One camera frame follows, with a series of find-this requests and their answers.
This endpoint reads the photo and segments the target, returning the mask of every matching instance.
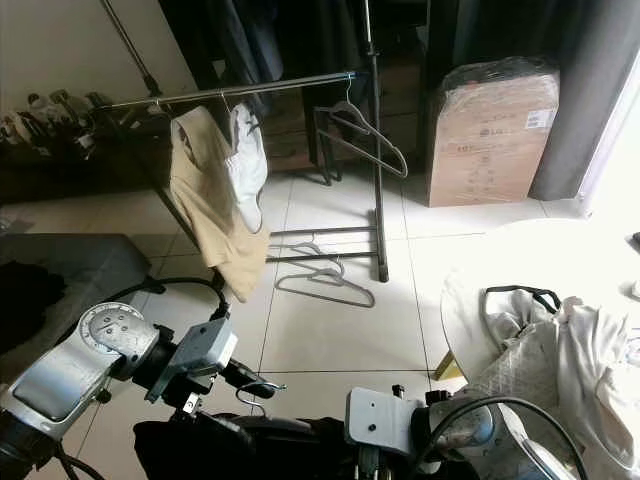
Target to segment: gray plastic hanger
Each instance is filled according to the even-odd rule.
[[[356,152],[357,154],[369,159],[370,161],[372,161],[373,163],[380,165],[382,168],[384,168],[385,170],[388,170],[389,172],[393,173],[394,175],[397,175],[401,178],[407,178],[407,175],[409,173],[409,170],[407,168],[407,161],[404,158],[404,155],[402,154],[402,152],[400,151],[400,149],[398,147],[396,147],[393,143],[391,143],[389,141],[389,139],[387,137],[385,137],[384,135],[382,135],[382,133],[380,133],[378,130],[376,130],[375,128],[373,128],[369,122],[367,122],[367,120],[364,118],[364,115],[362,114],[362,112],[358,109],[358,107],[356,107],[353,103],[351,103],[351,100],[349,100],[349,89],[351,88],[351,79],[349,79],[349,86],[347,87],[347,94],[346,94],[346,100],[341,100],[338,103],[336,103],[334,106],[332,107],[315,107],[314,111],[316,112],[324,112],[324,113],[328,113],[329,116],[331,117],[331,119],[334,122],[337,123],[341,123],[342,125],[349,127],[353,130],[355,130],[356,132],[363,134],[363,135],[373,135],[376,138],[380,139],[380,142],[386,146],[389,150],[391,150],[391,152],[395,155],[395,157],[398,159],[398,161],[400,162],[400,169],[397,169],[396,167],[389,165],[388,163],[382,161],[382,159],[377,158],[373,155],[371,155],[369,152],[361,149],[360,147],[357,147],[355,145],[353,145],[350,142],[347,142],[346,140],[344,140],[343,138],[337,137],[335,135],[333,135],[330,132],[327,132],[326,130],[322,130],[321,128],[317,128],[316,131],[324,136],[327,137],[328,139],[339,143],[340,145],[347,147],[349,150],[352,150],[354,152]],[[352,115],[355,120],[356,123],[350,122],[349,120],[346,120],[340,116],[338,116],[339,113],[348,113],[349,115]]]
[[[302,242],[302,243],[297,243],[293,245],[278,245],[278,246],[284,247],[284,248],[290,248],[291,250],[298,253],[302,253],[302,254],[306,253],[301,250],[302,248],[309,248],[319,255],[324,254],[324,252],[320,250],[320,248],[313,242]],[[278,290],[282,290],[283,292],[298,293],[300,295],[306,295],[307,297],[319,298],[322,300],[329,300],[331,302],[343,303],[345,305],[353,305],[354,307],[373,308],[376,304],[376,299],[373,296],[373,293],[371,293],[370,290],[367,290],[366,288],[361,287],[356,283],[346,280],[344,278],[344,274],[345,274],[344,265],[338,258],[331,259],[330,261],[335,263],[339,268],[339,270],[336,270],[335,268],[315,268],[310,265],[306,265],[304,263],[299,263],[299,262],[287,262],[287,263],[291,263],[292,265],[296,265],[298,267],[311,270],[311,272],[285,275],[284,277],[281,277],[280,279],[278,279],[278,281],[276,281],[275,288],[277,288]],[[304,290],[298,290],[298,289],[282,286],[283,282],[287,280],[297,279],[297,278],[306,279],[314,283],[331,285],[334,287],[348,287],[352,290],[362,293],[366,297],[367,301],[356,302],[353,300],[344,300],[342,298],[329,297],[327,295],[321,295],[319,293],[312,293]]]

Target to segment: round white table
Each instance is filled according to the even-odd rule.
[[[584,220],[516,222],[479,236],[447,276],[440,313],[449,350],[467,380],[500,355],[481,318],[487,287],[547,288],[560,299],[577,296],[586,304],[638,309],[629,294],[640,280],[640,253]]]

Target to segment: white tile floor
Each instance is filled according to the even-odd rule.
[[[272,230],[366,225],[367,210],[374,205],[369,179],[369,169],[356,169],[329,188],[303,177],[274,175],[261,199],[266,222]],[[271,414],[342,418],[345,395],[357,385],[389,391],[392,384],[402,383],[410,396],[421,396],[429,383],[457,390],[464,380],[440,383],[429,378],[447,350],[439,300],[451,264],[470,242],[502,224],[577,216],[570,201],[429,209],[423,187],[422,176],[386,182],[389,283],[375,280],[369,260],[344,261],[347,277],[375,294],[374,308],[275,290],[276,278],[299,270],[289,264],[268,265],[249,302],[234,302],[232,319],[239,336],[234,357],[289,387],[266,402]],[[125,233],[150,258],[152,273],[207,275],[200,256],[152,192],[12,205],[0,210],[0,217],[27,232]],[[367,248],[369,240],[363,234],[316,238],[333,251]],[[215,307],[212,295],[198,286],[172,287],[164,295],[139,294],[134,304],[149,320],[173,328],[177,338],[188,326],[206,320]],[[109,404],[92,406],[76,423],[65,439],[66,448],[106,478],[144,478],[131,428],[138,421],[166,419],[170,410],[146,404],[143,392],[130,383],[114,382],[112,391]],[[247,412],[223,383],[205,404],[211,411]],[[29,478],[65,477],[51,462]]]

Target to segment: clothing rack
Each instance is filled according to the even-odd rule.
[[[380,129],[380,88],[378,84],[378,53],[375,50],[373,36],[371,33],[371,18],[369,11],[369,0],[363,0],[363,15],[365,19],[365,44],[366,54],[369,58],[369,76],[371,81],[371,88],[369,91],[369,110],[371,112],[371,124],[379,130]],[[149,98],[138,99],[127,102],[120,102],[111,105],[104,105],[99,107],[100,111],[112,111],[115,109],[137,109],[141,107],[147,107],[151,105],[171,105],[183,102],[202,101],[211,98],[225,98],[237,95],[248,95],[260,92],[271,92],[277,90],[285,90],[290,88],[300,88],[312,85],[324,85],[329,83],[349,81],[357,76],[362,75],[360,72],[340,72],[331,73],[327,75],[317,75],[310,77],[297,78],[292,80],[281,80],[276,82],[267,82],[261,84],[253,84],[246,86],[225,87],[211,90],[203,90],[199,92],[174,95],[174,96],[152,96]],[[116,122],[113,122],[116,127],[116,131],[123,141],[127,141],[127,136],[122,132]],[[379,138],[376,138],[373,142],[373,155],[376,158],[381,158],[381,142]],[[197,239],[191,230],[190,226],[184,221],[180,212],[176,209],[172,200],[167,195],[163,185],[158,182],[157,179],[144,167],[144,160],[135,154],[137,163],[142,167],[144,173],[149,179],[153,189],[158,197],[164,203],[169,212],[176,219],[184,233],[198,248]],[[332,159],[325,156],[325,168],[326,164],[332,162]],[[334,253],[334,254],[322,254],[322,255],[303,255],[303,256],[285,256],[285,257],[269,257],[266,259],[268,263],[272,262],[290,262],[290,261],[304,261],[304,260],[322,260],[332,258],[358,258],[358,257],[370,257],[376,258],[378,264],[378,279],[381,282],[387,282],[389,280],[389,268],[387,264],[387,251],[384,235],[384,213],[382,202],[382,167],[374,165],[374,194],[375,194],[375,211],[373,221],[369,226],[363,227],[334,227],[334,228],[322,228],[322,229],[302,229],[302,230],[285,230],[279,232],[272,232],[272,236],[285,236],[285,235],[307,235],[307,234],[329,234],[329,233],[353,233],[353,232],[372,232],[375,233],[375,248],[372,250],[361,252],[349,252],[349,253]]]

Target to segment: cardboard box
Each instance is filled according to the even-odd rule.
[[[511,57],[457,68],[435,103],[430,207],[521,201],[558,109],[558,73]]]

